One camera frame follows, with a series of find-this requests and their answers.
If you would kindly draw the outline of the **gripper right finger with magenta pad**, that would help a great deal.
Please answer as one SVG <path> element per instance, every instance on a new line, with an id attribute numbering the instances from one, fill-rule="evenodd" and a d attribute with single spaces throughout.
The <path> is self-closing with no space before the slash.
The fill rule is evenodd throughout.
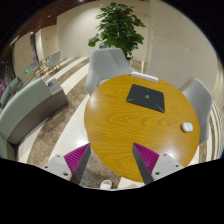
<path id="1" fill-rule="evenodd" d="M 183 169 L 167 153 L 158 154 L 140 144 L 133 144 L 133 155 L 145 185 Z"/>

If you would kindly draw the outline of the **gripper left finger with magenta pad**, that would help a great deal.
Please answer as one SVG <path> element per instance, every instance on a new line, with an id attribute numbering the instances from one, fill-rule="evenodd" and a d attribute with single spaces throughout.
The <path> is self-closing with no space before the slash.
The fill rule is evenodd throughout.
<path id="1" fill-rule="evenodd" d="M 65 180 L 79 184 L 84 174 L 89 156 L 90 144 L 85 144 L 66 155 L 56 154 L 42 169 Z"/>

